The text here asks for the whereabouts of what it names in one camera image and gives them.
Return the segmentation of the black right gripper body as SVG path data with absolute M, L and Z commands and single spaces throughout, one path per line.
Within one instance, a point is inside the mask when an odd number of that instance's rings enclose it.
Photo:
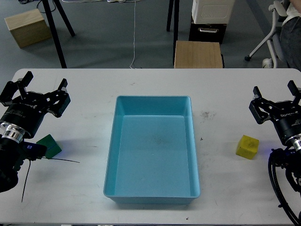
M 293 101 L 276 102 L 271 118 L 282 145 L 293 145 L 293 137 L 301 135 L 301 106 Z

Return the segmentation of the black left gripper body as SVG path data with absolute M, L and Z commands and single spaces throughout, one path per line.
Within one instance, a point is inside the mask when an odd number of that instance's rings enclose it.
M 51 106 L 50 93 L 2 91 L 0 102 L 7 107 L 0 119 L 3 138 L 33 138 Z

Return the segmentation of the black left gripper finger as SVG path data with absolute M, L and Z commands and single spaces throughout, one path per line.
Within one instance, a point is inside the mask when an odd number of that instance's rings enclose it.
M 13 103 L 23 103 L 27 97 L 26 87 L 29 85 L 33 79 L 33 74 L 28 71 L 25 76 L 16 82 L 8 81 L 0 94 L 0 102 L 4 106 L 9 106 Z M 12 99 L 14 94 L 19 91 L 20 96 Z
M 71 102 L 67 92 L 68 82 L 65 78 L 62 79 L 57 90 L 46 94 L 46 103 L 43 107 L 45 112 L 53 114 L 56 118 L 60 118 Z

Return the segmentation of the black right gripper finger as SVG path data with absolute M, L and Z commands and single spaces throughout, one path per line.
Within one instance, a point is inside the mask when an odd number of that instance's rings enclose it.
M 274 116 L 270 116 L 273 112 L 272 108 L 275 103 L 266 100 L 262 97 L 261 92 L 257 86 L 253 89 L 253 100 L 250 102 L 249 110 L 258 124 L 263 124 L 266 121 L 275 122 Z
M 301 89 L 295 85 L 293 80 L 290 80 L 287 86 L 291 94 L 294 96 L 293 104 L 298 105 L 301 100 Z

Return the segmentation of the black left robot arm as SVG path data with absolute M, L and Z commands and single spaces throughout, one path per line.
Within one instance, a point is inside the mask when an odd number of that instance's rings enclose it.
M 33 74 L 28 71 L 16 82 L 7 82 L 0 95 L 0 102 L 7 108 L 0 119 L 4 131 L 0 136 L 1 192 L 17 185 L 24 160 L 34 161 L 45 155 L 46 146 L 26 140 L 35 136 L 47 113 L 59 118 L 71 101 L 66 79 L 62 79 L 57 90 L 46 94 L 26 90 L 32 79 Z

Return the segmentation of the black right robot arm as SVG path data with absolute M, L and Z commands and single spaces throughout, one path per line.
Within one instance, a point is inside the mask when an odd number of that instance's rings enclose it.
M 283 208 L 295 226 L 301 224 L 300 215 L 296 216 L 287 203 L 277 179 L 276 168 L 285 169 L 285 176 L 292 189 L 301 192 L 301 89 L 294 81 L 288 82 L 293 100 L 272 102 L 262 97 L 257 86 L 253 89 L 253 100 L 249 110 L 258 124 L 271 121 L 285 149 L 272 149 L 268 159 L 268 172 L 271 185 Z

